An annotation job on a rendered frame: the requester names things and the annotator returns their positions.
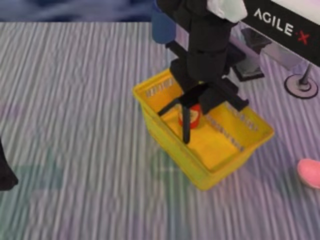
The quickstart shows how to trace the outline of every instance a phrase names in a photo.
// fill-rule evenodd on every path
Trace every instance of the red object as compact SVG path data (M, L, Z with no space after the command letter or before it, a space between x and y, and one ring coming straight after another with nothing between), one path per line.
M190 129L195 129L199 125L200 117L201 117L200 104L196 104L196 105L190 107ZM179 110L178 122L179 122L180 126L183 125L182 109L181 108Z

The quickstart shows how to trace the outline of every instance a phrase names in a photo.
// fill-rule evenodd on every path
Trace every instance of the blue cup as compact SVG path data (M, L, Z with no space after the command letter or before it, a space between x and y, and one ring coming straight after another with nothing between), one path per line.
M161 11L156 0L152 5L152 38L158 44L168 44L176 39L176 23Z

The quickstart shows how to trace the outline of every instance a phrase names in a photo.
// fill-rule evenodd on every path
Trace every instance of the circular base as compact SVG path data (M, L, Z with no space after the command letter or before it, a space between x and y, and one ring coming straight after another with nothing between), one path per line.
M312 99L318 95L318 85L312 79L308 78L308 84L299 84L300 79L303 75L292 75L289 76L285 82L285 90L293 97L299 99Z

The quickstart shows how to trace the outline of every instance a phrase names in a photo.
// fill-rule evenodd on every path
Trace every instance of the pink bowl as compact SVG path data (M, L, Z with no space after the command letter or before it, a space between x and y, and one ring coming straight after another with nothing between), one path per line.
M309 158L301 159L297 165L297 172L304 184L320 189L320 161Z

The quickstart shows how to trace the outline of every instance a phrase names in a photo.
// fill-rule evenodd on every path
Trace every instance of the yellow container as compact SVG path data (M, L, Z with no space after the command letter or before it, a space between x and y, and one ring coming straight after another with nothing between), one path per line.
M225 102L201 117L186 145L178 108L162 117L157 114L181 94L168 69L133 88L150 135L201 190L210 189L238 169L274 135L274 130L249 107L238 112Z

